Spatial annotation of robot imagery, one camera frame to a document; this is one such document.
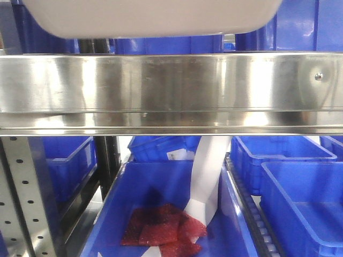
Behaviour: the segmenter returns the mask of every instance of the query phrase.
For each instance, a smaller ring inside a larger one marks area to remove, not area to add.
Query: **stainless steel shelf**
[[[343,54],[1,56],[0,135],[343,133]]]

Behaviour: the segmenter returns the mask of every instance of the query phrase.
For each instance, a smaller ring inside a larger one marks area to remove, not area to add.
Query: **blue storage crate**
[[[224,52],[232,52],[232,51],[235,51],[235,50],[236,50],[235,44],[233,44],[233,43],[224,43],[224,49],[223,49]]]
[[[192,162],[128,163],[109,192],[87,239],[81,257],[139,257],[144,246],[121,246],[120,241],[134,209],[172,203],[184,209],[190,197]],[[257,252],[234,190],[223,169],[218,211],[198,243],[197,257],[257,257]]]
[[[79,52],[77,40],[62,39],[43,30],[21,0],[12,0],[21,47],[25,54],[74,54]]]
[[[43,137],[56,200],[68,201],[82,179],[95,167],[92,137]]]
[[[284,0],[263,28],[236,35],[236,49],[343,51],[342,0]]]
[[[260,195],[263,162],[337,160],[324,147],[301,136],[233,137],[230,158],[252,195]]]
[[[118,55],[181,55],[223,52],[223,35],[115,39]]]
[[[337,155],[337,161],[343,161],[343,136],[322,136],[320,137],[320,144],[333,154]]]
[[[343,163],[263,163],[261,207],[288,257],[343,256]]]
[[[137,136],[128,145],[135,161],[193,160],[201,137]]]
[[[7,251],[7,248],[6,248],[6,245],[5,245],[5,241],[1,235],[1,232],[0,232],[0,257],[7,257],[8,256],[8,251]]]

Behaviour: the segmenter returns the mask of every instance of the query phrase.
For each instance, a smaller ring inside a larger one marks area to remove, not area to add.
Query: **white paper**
[[[187,150],[182,148],[175,151],[167,152],[168,160],[186,160],[187,159]]]
[[[218,207],[218,181],[230,136],[203,136],[195,154],[190,200],[185,211],[205,225],[212,220]],[[142,257],[160,257],[158,247],[150,247]]]

